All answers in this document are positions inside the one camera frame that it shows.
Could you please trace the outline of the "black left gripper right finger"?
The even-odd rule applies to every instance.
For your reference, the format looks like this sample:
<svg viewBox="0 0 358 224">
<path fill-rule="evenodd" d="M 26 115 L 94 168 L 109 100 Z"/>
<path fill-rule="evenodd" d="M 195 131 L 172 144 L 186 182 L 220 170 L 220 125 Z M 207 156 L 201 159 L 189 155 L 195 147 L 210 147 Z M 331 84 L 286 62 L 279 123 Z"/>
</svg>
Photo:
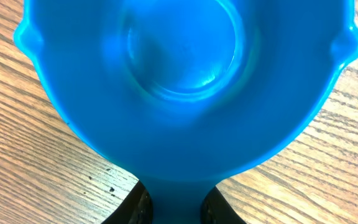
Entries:
<svg viewBox="0 0 358 224">
<path fill-rule="evenodd" d="M 203 200 L 201 224 L 247 224 L 229 205 L 222 193 L 214 187 Z"/>
</svg>

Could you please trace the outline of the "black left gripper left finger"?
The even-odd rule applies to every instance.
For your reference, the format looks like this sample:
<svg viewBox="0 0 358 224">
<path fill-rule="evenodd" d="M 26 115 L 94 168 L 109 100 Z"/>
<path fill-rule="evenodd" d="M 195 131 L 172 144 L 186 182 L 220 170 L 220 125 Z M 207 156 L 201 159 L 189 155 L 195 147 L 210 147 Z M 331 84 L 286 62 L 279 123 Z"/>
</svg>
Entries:
<svg viewBox="0 0 358 224">
<path fill-rule="evenodd" d="M 150 194 L 138 181 L 120 206 L 102 224 L 151 224 L 152 219 Z"/>
</svg>

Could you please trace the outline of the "blue plastic measuring scoop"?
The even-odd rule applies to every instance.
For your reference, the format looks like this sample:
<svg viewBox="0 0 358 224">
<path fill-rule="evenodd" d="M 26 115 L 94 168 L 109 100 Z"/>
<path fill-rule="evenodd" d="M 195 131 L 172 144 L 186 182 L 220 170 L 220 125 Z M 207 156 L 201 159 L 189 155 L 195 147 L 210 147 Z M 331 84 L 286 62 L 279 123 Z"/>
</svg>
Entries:
<svg viewBox="0 0 358 224">
<path fill-rule="evenodd" d="M 152 223 L 201 223 L 220 181 L 317 115 L 358 57 L 354 18 L 346 0 L 26 0 L 14 42 L 70 129 L 144 185 Z"/>
</svg>

